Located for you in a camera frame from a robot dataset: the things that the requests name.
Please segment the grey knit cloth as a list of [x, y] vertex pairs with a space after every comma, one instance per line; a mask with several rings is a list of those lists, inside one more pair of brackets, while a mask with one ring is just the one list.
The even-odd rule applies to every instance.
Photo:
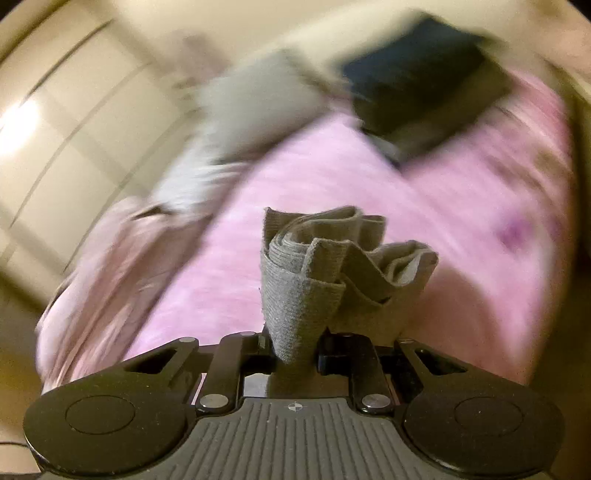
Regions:
[[417, 241], [387, 243], [387, 221], [355, 206], [315, 214], [266, 209], [262, 310], [276, 353], [266, 393], [338, 396], [345, 381], [313, 363], [325, 329], [390, 346], [407, 327], [439, 258]]

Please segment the pale pink striped duvet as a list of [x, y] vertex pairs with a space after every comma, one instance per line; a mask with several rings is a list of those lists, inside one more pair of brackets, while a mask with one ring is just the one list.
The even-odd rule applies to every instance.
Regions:
[[149, 195], [130, 196], [107, 209], [37, 324], [36, 365], [44, 392], [125, 357], [249, 163], [248, 156], [226, 156], [197, 137]]

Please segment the pink rose blanket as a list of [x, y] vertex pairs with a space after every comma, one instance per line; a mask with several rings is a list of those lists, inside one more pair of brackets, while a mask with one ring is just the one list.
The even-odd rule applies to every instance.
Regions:
[[567, 108], [536, 77], [397, 169], [349, 113], [263, 158], [208, 225], [129, 356], [263, 326], [294, 355], [325, 328], [397, 334], [527, 383], [574, 252]]

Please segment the grey waffle pillow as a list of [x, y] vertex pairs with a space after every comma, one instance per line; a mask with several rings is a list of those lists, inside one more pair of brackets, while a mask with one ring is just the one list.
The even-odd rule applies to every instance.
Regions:
[[274, 50], [204, 87], [200, 141], [218, 160], [245, 158], [325, 115], [332, 96], [332, 86], [300, 52]]

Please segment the stack of dark folded clothes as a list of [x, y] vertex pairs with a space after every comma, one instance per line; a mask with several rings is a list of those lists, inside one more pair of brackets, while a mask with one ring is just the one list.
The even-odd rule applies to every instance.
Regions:
[[421, 13], [402, 35], [341, 64], [363, 134], [394, 167], [440, 147], [512, 92], [485, 42]]

